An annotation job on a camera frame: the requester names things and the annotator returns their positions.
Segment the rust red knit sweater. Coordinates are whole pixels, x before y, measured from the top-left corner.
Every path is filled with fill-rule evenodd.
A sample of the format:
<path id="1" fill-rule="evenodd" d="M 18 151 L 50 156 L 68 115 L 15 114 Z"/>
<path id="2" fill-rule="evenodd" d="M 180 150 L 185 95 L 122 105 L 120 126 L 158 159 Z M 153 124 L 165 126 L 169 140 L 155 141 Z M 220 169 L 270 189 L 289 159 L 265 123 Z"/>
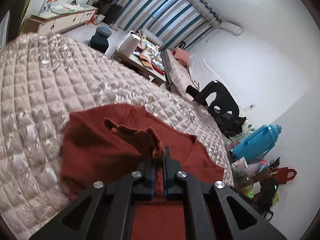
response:
<path id="1" fill-rule="evenodd" d="M 96 181 L 118 181 L 152 157 L 156 162 L 155 199 L 138 202 L 132 239 L 185 239 L 183 205 L 167 202 L 163 193 L 165 147 L 184 171 L 213 183 L 224 170 L 214 163 L 194 135 L 165 124 L 144 107 L 105 105 L 69 115 L 62 144 L 60 176 L 75 199 Z"/>

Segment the glass jar dark liquid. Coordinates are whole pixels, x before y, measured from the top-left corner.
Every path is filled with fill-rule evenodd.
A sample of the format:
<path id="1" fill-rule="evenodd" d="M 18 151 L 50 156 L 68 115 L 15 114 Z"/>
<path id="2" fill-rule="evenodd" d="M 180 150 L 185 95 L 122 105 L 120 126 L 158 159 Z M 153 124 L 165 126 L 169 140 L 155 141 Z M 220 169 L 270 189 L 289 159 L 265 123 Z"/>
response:
<path id="1" fill-rule="evenodd" d="M 236 174 L 235 188 L 239 191 L 249 191 L 253 187 L 253 180 L 244 171 Z"/>

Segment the woven brown basket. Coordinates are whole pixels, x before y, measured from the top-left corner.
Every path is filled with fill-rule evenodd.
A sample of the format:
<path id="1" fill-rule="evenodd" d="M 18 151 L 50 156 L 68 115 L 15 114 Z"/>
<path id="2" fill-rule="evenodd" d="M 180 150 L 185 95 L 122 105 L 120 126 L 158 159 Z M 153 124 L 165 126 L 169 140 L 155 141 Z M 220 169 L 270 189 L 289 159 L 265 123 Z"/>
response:
<path id="1" fill-rule="evenodd" d="M 272 174 L 271 171 L 268 167 L 266 167 L 265 169 L 263 169 L 261 172 L 258 172 L 253 178 L 253 183 L 257 183 L 257 182 L 262 182 L 265 179 L 271 178 Z"/>

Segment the white pink spray bottle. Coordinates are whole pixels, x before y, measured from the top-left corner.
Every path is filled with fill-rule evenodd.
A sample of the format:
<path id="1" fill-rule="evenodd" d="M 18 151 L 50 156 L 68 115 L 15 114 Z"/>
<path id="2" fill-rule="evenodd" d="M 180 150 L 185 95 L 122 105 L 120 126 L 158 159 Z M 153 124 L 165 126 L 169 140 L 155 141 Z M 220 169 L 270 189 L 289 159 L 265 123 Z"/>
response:
<path id="1" fill-rule="evenodd" d="M 261 172 L 263 169 L 265 169 L 268 166 L 268 164 L 265 161 L 259 162 L 259 163 L 251 163 L 248 164 L 248 167 L 245 170 L 245 173 L 248 176 L 254 176 L 257 173 Z"/>

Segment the dark red tote bag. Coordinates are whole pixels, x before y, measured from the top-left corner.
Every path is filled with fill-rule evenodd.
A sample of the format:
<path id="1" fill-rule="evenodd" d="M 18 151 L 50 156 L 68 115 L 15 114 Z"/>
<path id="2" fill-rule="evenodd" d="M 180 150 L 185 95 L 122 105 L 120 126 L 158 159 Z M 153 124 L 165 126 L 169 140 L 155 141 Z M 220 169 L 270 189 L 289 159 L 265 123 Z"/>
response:
<path id="1" fill-rule="evenodd" d="M 292 181 L 296 175 L 297 171 L 289 167 L 275 168 L 271 171 L 272 177 L 278 181 L 278 183 L 286 184 L 288 181 Z"/>

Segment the black jacket on table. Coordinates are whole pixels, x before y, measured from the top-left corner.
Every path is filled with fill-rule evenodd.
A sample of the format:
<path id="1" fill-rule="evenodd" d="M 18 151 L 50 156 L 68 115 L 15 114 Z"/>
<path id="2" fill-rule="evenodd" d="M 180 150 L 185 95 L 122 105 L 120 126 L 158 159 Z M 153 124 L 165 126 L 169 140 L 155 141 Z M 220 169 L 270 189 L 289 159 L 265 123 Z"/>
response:
<path id="1" fill-rule="evenodd" d="M 233 117 L 229 113 L 225 113 L 222 116 L 214 118 L 221 133 L 230 139 L 236 135 L 239 135 L 242 132 L 242 125 L 245 123 L 247 118 L 244 117 L 237 117 L 237 119 L 233 120 Z"/>

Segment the sofa with floral cover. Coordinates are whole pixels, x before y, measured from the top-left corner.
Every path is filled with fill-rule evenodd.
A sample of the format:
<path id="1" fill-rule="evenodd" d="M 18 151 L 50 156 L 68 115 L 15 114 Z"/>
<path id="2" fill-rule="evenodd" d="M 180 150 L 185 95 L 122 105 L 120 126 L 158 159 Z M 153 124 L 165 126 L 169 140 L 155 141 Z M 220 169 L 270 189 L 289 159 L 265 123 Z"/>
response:
<path id="1" fill-rule="evenodd" d="M 170 50 L 165 50 L 162 54 L 162 62 L 166 75 L 166 88 L 189 101 L 193 100 L 193 97 L 186 92 L 188 86 L 194 87 L 196 90 L 200 90 L 199 83 L 194 80 L 190 73 L 189 68 L 180 64 Z"/>

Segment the beige quilted table cover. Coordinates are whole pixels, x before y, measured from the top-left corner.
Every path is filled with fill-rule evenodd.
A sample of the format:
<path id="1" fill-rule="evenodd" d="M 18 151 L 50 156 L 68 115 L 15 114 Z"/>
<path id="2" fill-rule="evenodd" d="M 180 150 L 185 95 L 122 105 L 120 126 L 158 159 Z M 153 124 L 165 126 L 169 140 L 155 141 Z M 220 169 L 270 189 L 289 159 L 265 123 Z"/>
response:
<path id="1" fill-rule="evenodd" d="M 68 205 L 60 180 L 69 114 L 114 103 L 143 106 L 192 134 L 233 175 L 222 133 L 202 107 L 161 89 L 121 63 L 59 34 L 24 34 L 1 50 L 1 229 L 29 239 Z"/>

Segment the pink cushion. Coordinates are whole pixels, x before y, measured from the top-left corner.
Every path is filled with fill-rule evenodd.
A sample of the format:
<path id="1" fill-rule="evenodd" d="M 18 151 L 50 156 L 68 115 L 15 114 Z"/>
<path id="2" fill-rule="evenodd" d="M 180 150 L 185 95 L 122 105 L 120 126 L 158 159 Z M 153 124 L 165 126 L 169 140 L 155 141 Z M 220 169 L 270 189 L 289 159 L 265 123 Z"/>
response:
<path id="1" fill-rule="evenodd" d="M 190 53 L 188 51 L 185 51 L 177 47 L 175 50 L 174 58 L 186 67 L 190 66 L 190 63 L 189 63 Z"/>

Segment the low wooden coffee table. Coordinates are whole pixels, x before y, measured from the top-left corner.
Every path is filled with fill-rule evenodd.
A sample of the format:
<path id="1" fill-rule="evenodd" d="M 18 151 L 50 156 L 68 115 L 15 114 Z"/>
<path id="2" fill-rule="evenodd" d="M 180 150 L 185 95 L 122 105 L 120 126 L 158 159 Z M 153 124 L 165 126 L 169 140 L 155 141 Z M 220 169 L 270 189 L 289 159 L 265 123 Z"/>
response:
<path id="1" fill-rule="evenodd" d="M 125 36 L 125 38 L 127 38 L 127 36 L 130 33 L 136 34 L 134 31 L 129 31 L 129 33 Z M 158 86 L 165 83 L 166 82 L 165 75 L 161 75 L 158 72 L 156 72 L 151 65 L 152 57 L 155 58 L 157 61 L 161 62 L 161 60 L 158 57 L 159 56 L 158 47 L 153 45 L 150 42 L 147 42 L 146 38 L 140 37 L 141 41 L 139 45 L 136 47 L 135 51 L 130 56 L 126 56 L 122 53 L 122 45 L 125 38 L 123 39 L 123 41 L 120 43 L 120 45 L 114 52 L 113 58 L 121 62 L 123 65 L 133 70 L 136 70 L 139 74 L 143 75 L 147 79 L 149 78 L 149 76 L 152 76 L 153 77 L 152 82 L 154 82 Z"/>

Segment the dark blue round stool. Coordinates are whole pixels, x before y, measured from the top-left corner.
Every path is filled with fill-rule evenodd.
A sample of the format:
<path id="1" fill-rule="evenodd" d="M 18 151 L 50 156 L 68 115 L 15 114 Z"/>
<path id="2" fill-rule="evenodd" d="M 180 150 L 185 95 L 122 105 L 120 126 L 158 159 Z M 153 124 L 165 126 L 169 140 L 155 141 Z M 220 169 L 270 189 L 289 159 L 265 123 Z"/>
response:
<path id="1" fill-rule="evenodd" d="M 97 27 L 95 34 L 91 37 L 88 45 L 104 54 L 109 47 L 108 38 L 111 35 L 112 31 L 110 31 L 110 29 L 107 27 Z"/>

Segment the white low TV cabinet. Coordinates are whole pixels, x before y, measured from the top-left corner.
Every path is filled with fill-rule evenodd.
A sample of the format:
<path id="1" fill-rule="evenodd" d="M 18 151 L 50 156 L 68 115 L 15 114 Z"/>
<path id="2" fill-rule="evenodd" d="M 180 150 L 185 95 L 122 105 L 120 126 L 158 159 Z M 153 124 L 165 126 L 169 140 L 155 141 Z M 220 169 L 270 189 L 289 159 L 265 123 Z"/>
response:
<path id="1" fill-rule="evenodd" d="M 24 22 L 21 33 L 63 33 L 82 24 L 87 24 L 97 11 L 90 5 L 64 14 L 48 12 L 41 16 L 31 15 Z"/>

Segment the blue white striped curtains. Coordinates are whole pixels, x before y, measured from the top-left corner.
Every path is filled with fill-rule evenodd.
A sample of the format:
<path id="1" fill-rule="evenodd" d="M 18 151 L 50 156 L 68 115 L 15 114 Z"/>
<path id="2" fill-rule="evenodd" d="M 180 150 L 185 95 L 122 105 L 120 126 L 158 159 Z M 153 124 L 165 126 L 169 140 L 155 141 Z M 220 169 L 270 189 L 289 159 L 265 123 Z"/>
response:
<path id="1" fill-rule="evenodd" d="M 120 7 L 113 23 L 123 30 L 148 29 L 161 49 L 195 45 L 222 20 L 205 0 L 114 0 Z"/>

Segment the black suitcase by curtain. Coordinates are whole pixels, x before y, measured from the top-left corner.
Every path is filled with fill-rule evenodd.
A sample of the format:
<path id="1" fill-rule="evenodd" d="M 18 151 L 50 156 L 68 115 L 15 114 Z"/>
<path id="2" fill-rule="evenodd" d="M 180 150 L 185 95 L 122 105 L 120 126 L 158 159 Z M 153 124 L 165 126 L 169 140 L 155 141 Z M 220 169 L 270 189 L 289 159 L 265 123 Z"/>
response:
<path id="1" fill-rule="evenodd" d="M 112 24 L 116 20 L 122 8 L 123 7 L 121 5 L 111 4 L 105 14 L 105 18 L 103 19 L 103 22 L 106 24 Z"/>

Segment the white box on cabinet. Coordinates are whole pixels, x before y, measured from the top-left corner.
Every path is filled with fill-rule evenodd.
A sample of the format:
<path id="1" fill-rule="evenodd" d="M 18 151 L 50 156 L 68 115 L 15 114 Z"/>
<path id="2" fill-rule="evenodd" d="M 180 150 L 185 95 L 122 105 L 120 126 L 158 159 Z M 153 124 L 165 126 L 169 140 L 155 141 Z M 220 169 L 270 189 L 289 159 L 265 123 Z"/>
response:
<path id="1" fill-rule="evenodd" d="M 50 10 L 51 10 L 51 7 L 53 5 L 56 5 L 56 3 L 58 2 L 59 0 L 44 0 L 42 6 L 41 6 L 41 9 L 39 11 L 39 16 L 41 15 L 44 15 L 46 13 L 48 13 Z"/>

